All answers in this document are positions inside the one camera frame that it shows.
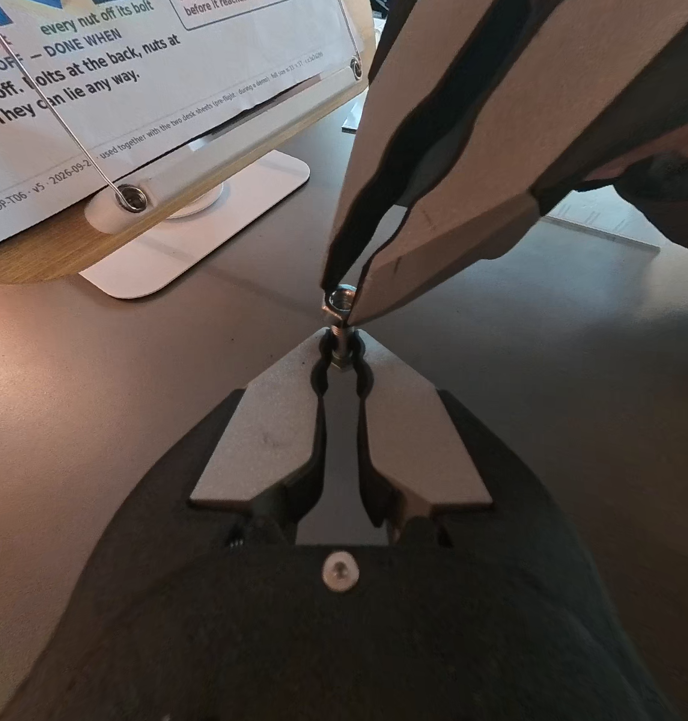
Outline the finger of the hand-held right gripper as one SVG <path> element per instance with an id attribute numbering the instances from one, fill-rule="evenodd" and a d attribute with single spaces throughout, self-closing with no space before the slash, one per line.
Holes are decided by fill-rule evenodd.
<path id="1" fill-rule="evenodd" d="M 483 105 L 553 11 L 553 2 L 390 2 L 324 291 L 340 283 L 393 205 L 412 205 L 453 168 Z"/>
<path id="2" fill-rule="evenodd" d="M 344 183 L 365 324 L 614 186 L 688 248 L 688 2 L 389 2 Z"/>

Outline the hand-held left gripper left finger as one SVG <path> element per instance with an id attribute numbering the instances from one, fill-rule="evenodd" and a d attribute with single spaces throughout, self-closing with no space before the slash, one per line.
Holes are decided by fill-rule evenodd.
<path id="1" fill-rule="evenodd" d="M 246 387 L 190 501 L 296 525 L 321 497 L 329 331 L 321 328 Z"/>

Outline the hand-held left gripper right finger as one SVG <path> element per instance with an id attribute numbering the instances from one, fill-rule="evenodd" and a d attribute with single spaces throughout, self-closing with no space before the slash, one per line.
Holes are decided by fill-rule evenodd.
<path id="1" fill-rule="evenodd" d="M 354 355 L 360 497 L 375 527 L 482 509 L 492 497 L 438 390 L 368 333 Z"/>

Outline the silver bolt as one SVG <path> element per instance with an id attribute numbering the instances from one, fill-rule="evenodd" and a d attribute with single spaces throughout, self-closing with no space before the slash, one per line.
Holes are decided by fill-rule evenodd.
<path id="1" fill-rule="evenodd" d="M 337 318 L 330 326 L 331 365 L 340 371 L 347 371 L 352 365 L 355 330 L 344 318 Z"/>

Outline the silver hex nut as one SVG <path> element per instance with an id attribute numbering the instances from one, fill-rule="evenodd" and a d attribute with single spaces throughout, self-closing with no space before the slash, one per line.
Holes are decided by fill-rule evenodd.
<path id="1" fill-rule="evenodd" d="M 321 309 L 328 318 L 327 322 L 338 327 L 347 325 L 356 292 L 355 286 L 340 284 L 324 293 Z"/>

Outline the white textured sheet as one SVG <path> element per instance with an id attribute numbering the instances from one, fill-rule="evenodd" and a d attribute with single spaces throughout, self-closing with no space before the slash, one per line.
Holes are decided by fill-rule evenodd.
<path id="1" fill-rule="evenodd" d="M 587 200 L 571 196 L 543 220 L 658 249 L 664 247 L 666 240 L 636 208 L 617 199 Z"/>

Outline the white stand base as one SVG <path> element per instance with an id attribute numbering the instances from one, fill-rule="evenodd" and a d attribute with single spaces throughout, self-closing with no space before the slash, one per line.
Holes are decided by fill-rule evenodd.
<path id="1" fill-rule="evenodd" d="M 301 159 L 270 151 L 79 275 L 115 299 L 157 293 L 305 185 L 310 174 Z"/>

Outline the printed instruction sheet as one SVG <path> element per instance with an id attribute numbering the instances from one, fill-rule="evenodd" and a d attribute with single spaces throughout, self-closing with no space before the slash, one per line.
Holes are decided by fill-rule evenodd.
<path id="1" fill-rule="evenodd" d="M 342 65 L 335 1 L 0 1 L 0 242 Z"/>

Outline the instruction sheet on wooden stand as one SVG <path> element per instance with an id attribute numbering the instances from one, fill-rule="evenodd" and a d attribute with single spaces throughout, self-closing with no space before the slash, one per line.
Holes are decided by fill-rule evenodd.
<path id="1" fill-rule="evenodd" d="M 86 270 L 359 95 L 375 52 L 373 15 L 365 1 L 342 2 L 341 13 L 355 36 L 358 75 L 346 63 L 297 84 L 215 134 L 204 148 L 135 182 L 147 206 L 127 213 L 117 205 L 112 232 L 89 219 L 108 202 L 102 191 L 0 243 L 0 284 L 51 281 Z"/>

